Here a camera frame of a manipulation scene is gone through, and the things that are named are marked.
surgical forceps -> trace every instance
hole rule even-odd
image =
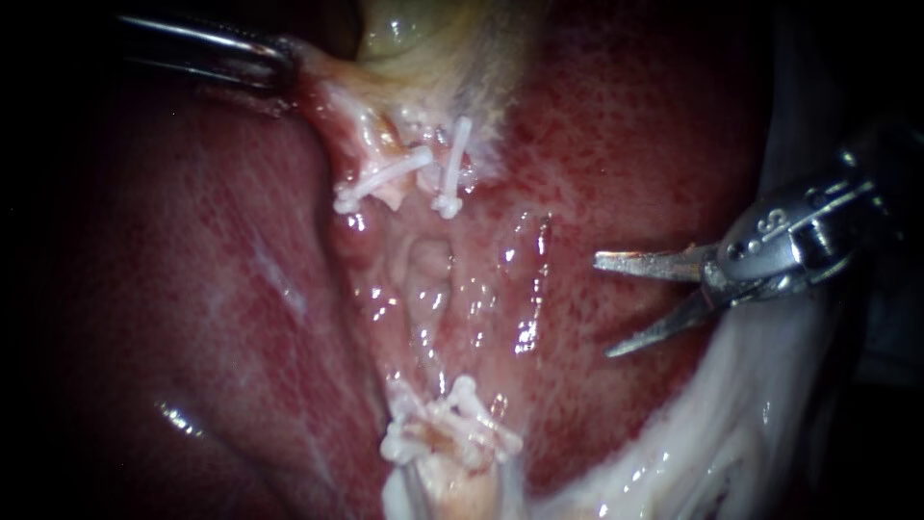
[[[176,13],[118,13],[113,22],[128,63],[267,95],[285,92],[295,80],[282,38]]]
[[[644,349],[730,307],[801,293],[840,275],[871,247],[904,242],[905,228],[918,220],[908,213],[916,211],[911,201],[921,194],[922,176],[924,125],[876,123],[842,146],[825,171],[751,205],[715,244],[679,252],[598,250],[597,270],[699,284],[603,354]]]

engraved number on instrument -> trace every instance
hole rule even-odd
[[[774,231],[789,225],[789,218],[786,212],[780,208],[770,210],[766,219],[757,221],[757,232],[761,235],[776,235]]]

